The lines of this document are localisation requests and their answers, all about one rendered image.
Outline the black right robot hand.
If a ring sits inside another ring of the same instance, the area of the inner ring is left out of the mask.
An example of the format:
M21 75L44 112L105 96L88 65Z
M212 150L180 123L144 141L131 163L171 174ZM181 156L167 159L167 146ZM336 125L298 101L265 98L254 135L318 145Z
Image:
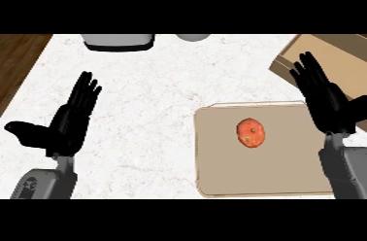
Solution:
M310 115L323 132L355 133L355 124L367 120L367 95L348 100L341 87L329 81L311 52L299 55L289 73L305 97Z

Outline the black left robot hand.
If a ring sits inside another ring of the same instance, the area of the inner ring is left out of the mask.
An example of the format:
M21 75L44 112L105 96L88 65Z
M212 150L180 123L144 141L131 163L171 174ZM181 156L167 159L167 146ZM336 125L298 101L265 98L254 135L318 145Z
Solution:
M46 156L74 156L81 149L90 115L102 86L83 72L68 102L59 107L49 126L10 121L4 129L16 135L21 144L46 150Z

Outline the brown cardboard box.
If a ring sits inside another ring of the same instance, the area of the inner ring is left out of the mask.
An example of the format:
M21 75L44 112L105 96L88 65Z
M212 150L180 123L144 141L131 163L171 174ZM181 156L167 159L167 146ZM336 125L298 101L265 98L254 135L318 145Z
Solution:
M358 34L299 34L277 55L270 70L293 85L289 73L299 55L311 52L348 100L367 95L367 37Z

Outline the beige flat tray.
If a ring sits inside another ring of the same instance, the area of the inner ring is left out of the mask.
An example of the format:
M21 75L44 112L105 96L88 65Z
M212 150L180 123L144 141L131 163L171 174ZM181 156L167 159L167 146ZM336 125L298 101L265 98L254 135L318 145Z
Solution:
M236 126L256 120L264 143L248 148ZM318 131L298 101L215 104L195 112L196 187L205 196L330 194Z

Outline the grey appliance with black base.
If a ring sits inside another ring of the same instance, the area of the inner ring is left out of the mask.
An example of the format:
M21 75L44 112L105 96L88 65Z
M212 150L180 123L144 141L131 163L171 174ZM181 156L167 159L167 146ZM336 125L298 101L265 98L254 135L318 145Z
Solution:
M137 52L153 47L153 34L83 34L84 45L97 52Z

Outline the grey round object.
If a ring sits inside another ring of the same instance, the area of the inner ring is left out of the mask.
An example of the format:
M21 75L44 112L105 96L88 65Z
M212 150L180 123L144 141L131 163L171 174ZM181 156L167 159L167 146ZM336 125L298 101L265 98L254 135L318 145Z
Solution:
M209 37L211 34L177 34L178 38L187 42L199 42Z

